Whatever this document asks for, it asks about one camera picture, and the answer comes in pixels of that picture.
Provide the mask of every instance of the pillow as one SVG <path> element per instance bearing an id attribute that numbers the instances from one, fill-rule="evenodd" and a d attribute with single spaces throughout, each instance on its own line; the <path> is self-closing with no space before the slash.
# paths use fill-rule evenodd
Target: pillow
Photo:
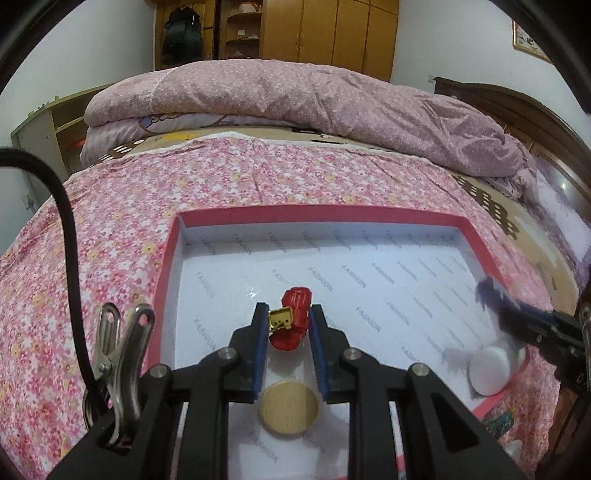
<path id="1" fill-rule="evenodd" d="M 591 229 L 554 191 L 542 174 L 536 177 L 540 207 L 556 222 L 576 260 L 582 262 L 591 248 Z"/>

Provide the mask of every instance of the bed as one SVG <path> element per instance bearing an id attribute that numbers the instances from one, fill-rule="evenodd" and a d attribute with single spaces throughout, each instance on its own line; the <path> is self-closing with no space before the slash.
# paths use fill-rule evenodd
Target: bed
<path id="1" fill-rule="evenodd" d="M 568 155 L 554 144 L 536 142 L 526 127 L 516 133 L 521 117 L 509 100 L 521 98 L 536 108 L 531 99 L 506 90 L 505 96 L 490 99 L 493 87 L 443 79 L 437 88 L 450 97 L 439 97 L 335 67 L 277 61 L 202 62 L 189 66 L 185 79 L 190 80 L 182 85 L 172 83 L 172 70 L 163 72 L 124 80 L 118 90 L 106 90 L 89 105 L 86 121 L 96 131 L 93 138 L 89 132 L 85 145 L 83 161 L 89 168 L 66 182 L 78 228 L 90 345 L 102 303 L 113 301 L 128 312 L 139 302 L 154 301 L 177 212 L 240 205 L 398 206 L 462 215 L 485 241 L 515 296 L 541 308 L 554 304 L 574 311 L 580 283 L 576 269 L 533 214 L 505 195 L 526 203 L 531 151 L 554 155 L 550 160 L 557 174 L 576 189 L 573 198 L 579 192 L 576 198 L 585 200 L 580 193 L 587 191 L 583 157 L 577 156 L 577 163 L 569 155 L 589 150 L 559 122 L 553 132 Z M 207 78 L 220 80 L 209 83 Z M 241 85 L 236 79 L 247 80 Z M 252 90 L 248 79 L 263 88 Z M 159 96 L 154 85 L 170 90 Z M 499 127 L 452 95 L 499 120 L 504 119 L 500 112 L 513 112 L 513 122 L 506 125 L 533 143 L 524 146 L 505 135 L 505 125 Z M 372 101 L 380 102 L 373 110 Z M 195 102 L 203 103 L 197 108 Z M 393 125 L 391 118 L 400 111 L 414 113 L 407 123 Z M 454 144 L 453 133 L 443 138 L 440 125 L 446 118 L 471 119 L 467 128 L 477 128 L 490 148 Z M 542 128 L 543 118 L 530 121 Z M 151 129 L 155 124 L 164 131 Z M 418 133 L 417 125 L 422 126 Z M 492 160 L 475 165 L 470 155 L 477 153 L 495 155 L 491 159 L 500 159 L 502 168 L 490 169 Z M 487 212 L 483 199 L 494 209 Z M 575 208 L 586 211 L 583 203 Z M 31 479 L 44 478 L 85 432 L 62 248 L 50 200 L 0 259 L 5 329 L 0 353 L 9 360 L 0 367 L 0 443 Z M 535 350 L 530 355 L 527 370 L 483 421 L 501 443 L 523 441 L 520 465 L 532 475 L 548 445 L 559 385 L 552 367 Z"/>

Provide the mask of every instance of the wooden wardrobe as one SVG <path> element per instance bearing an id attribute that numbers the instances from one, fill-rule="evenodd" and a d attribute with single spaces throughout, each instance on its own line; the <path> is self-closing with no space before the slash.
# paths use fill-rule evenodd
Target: wooden wardrobe
<path id="1" fill-rule="evenodd" d="M 265 0 L 260 55 L 389 82 L 397 26 L 398 0 Z"/>

